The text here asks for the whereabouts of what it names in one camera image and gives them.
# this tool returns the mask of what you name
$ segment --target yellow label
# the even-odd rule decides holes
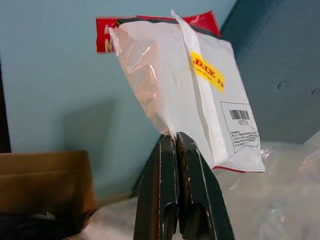
[[[206,60],[196,52],[191,52],[191,58],[195,73],[203,77],[221,93],[224,92],[225,77],[214,66],[211,66]]]

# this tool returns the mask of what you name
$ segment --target cardboard box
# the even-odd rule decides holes
[[[0,213],[68,218],[78,233],[96,208],[86,151],[0,154]]]

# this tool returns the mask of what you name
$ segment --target plastic sheet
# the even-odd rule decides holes
[[[261,154],[264,173],[214,171],[235,238],[320,239],[320,133],[303,145],[262,143]],[[99,209],[82,236],[132,240],[136,207],[132,198]],[[176,234],[173,239],[182,238]]]

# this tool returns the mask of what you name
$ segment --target barcode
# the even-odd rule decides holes
[[[246,110],[229,110],[233,120],[249,120],[249,113]]]

